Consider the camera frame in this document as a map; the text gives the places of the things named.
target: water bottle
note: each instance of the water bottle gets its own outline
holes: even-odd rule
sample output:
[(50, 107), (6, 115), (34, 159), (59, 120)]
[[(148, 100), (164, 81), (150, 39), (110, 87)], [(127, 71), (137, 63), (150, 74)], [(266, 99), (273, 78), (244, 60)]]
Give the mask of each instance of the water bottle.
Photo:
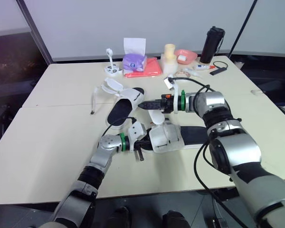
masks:
[(207, 39), (200, 56), (200, 63), (209, 64), (212, 57), (218, 49), (220, 41), (223, 39), (225, 31), (221, 28), (213, 26), (207, 32)]

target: person's foot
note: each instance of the person's foot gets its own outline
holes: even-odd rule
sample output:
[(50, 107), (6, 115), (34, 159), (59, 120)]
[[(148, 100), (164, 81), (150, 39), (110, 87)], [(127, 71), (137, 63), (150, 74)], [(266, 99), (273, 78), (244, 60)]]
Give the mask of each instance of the person's foot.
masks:
[(190, 228), (184, 216), (177, 211), (169, 210), (162, 217), (163, 228)]
[(131, 228), (131, 214), (127, 207), (116, 209), (106, 222), (105, 228)]

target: white panel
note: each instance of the white panel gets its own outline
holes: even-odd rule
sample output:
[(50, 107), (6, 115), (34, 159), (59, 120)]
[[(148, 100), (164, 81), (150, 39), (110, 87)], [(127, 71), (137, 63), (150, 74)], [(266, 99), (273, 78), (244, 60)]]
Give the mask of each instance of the white panel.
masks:
[(30, 32), (15, 0), (0, 0), (0, 36)]
[(234, 53), (285, 56), (285, 0), (259, 0)]
[(25, 0), (54, 61), (122, 55), (123, 38), (147, 38), (146, 53), (166, 43), (201, 51), (215, 25), (226, 31), (229, 50), (252, 0)]

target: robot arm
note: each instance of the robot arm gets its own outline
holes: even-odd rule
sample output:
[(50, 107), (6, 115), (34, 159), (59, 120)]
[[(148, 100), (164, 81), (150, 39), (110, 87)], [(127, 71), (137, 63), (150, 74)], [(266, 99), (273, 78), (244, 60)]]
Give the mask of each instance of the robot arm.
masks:
[(261, 150), (234, 119), (220, 92), (200, 93), (195, 110), (204, 120), (214, 167), (233, 180), (259, 227), (285, 228), (285, 181), (261, 167)]
[(104, 135), (96, 152), (84, 167), (68, 194), (56, 207), (52, 221), (40, 228), (86, 228), (91, 227), (98, 188), (105, 177), (112, 156), (121, 151), (134, 151), (134, 144), (147, 134), (144, 126), (136, 121), (128, 130), (128, 136)]
[[(143, 102), (139, 106), (169, 113), (175, 107), (173, 100), (172, 95), (162, 95), (161, 100)], [(178, 102), (178, 110), (196, 112), (203, 119), (214, 167), (231, 177), (258, 227), (285, 228), (285, 181), (261, 167), (259, 146), (240, 120), (233, 118), (223, 95), (182, 92)], [(128, 134), (128, 137), (105, 135), (101, 138), (90, 162), (57, 206), (54, 222), (42, 228), (83, 228), (92, 224), (98, 188), (112, 156), (119, 151), (133, 151), (134, 143), (146, 135), (146, 130), (135, 122)]]

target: silver robot arm segment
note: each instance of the silver robot arm segment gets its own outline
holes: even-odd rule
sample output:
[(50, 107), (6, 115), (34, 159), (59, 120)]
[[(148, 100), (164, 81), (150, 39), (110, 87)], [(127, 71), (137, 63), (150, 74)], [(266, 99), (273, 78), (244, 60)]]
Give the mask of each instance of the silver robot arm segment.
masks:
[(261, 166), (261, 150), (234, 119), (220, 92), (197, 94), (194, 110), (204, 120), (214, 167), (231, 177), (258, 227), (285, 228), (285, 181)]
[(79, 178), (73, 183), (66, 197), (58, 204), (53, 222), (42, 228), (83, 228), (91, 227), (98, 188), (112, 162), (112, 156), (122, 150), (119, 135), (104, 135), (90, 162), (84, 167)]

